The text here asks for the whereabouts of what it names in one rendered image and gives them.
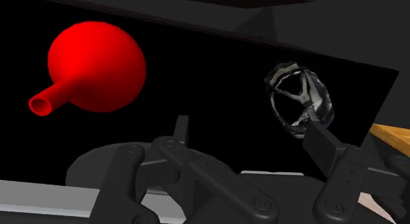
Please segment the orange wooden board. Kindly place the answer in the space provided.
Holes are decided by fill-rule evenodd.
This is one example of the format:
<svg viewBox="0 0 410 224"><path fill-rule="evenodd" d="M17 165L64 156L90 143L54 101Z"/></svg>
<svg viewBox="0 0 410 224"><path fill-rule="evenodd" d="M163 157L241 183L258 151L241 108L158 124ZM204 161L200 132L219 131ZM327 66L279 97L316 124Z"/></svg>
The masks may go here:
<svg viewBox="0 0 410 224"><path fill-rule="evenodd" d="M374 123L370 133L410 157L410 129Z"/></svg>

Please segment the red round-bellied vase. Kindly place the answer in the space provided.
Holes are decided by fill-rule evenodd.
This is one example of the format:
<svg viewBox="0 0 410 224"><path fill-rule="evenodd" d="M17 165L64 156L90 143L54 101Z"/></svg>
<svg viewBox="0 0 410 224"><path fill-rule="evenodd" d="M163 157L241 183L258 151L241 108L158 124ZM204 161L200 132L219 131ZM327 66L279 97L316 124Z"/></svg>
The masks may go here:
<svg viewBox="0 0 410 224"><path fill-rule="evenodd" d="M136 42L121 28L87 21L70 26L52 42L47 54L52 86L28 105L47 116L67 102L91 112L112 112L141 92L147 67Z"/></svg>

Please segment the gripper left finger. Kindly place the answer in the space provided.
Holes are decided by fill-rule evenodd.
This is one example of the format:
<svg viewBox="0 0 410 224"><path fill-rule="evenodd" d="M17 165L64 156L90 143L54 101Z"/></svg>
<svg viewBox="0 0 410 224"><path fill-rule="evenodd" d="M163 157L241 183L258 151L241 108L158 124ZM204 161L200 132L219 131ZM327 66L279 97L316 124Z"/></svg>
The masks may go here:
<svg viewBox="0 0 410 224"><path fill-rule="evenodd" d="M279 206L229 167L209 155L197 155L179 142L188 132L180 116L173 136L156 138L149 150L139 145L116 149L96 202L90 224L160 224L159 216L142 205L147 188L160 185L179 204L186 224L204 224L221 202L230 209L213 224L277 224Z"/></svg>

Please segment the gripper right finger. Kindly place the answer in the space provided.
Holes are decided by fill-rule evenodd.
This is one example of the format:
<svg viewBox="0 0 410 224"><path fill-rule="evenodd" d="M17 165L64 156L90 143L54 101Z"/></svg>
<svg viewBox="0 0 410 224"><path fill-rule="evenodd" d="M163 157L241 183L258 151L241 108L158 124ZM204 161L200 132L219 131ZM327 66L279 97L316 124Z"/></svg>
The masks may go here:
<svg viewBox="0 0 410 224"><path fill-rule="evenodd" d="M373 168L366 151L342 143L313 121L307 124L303 147L327 177L312 210L318 224L388 224L359 203L361 192L396 224L410 224L410 158L389 155L383 169Z"/></svg>

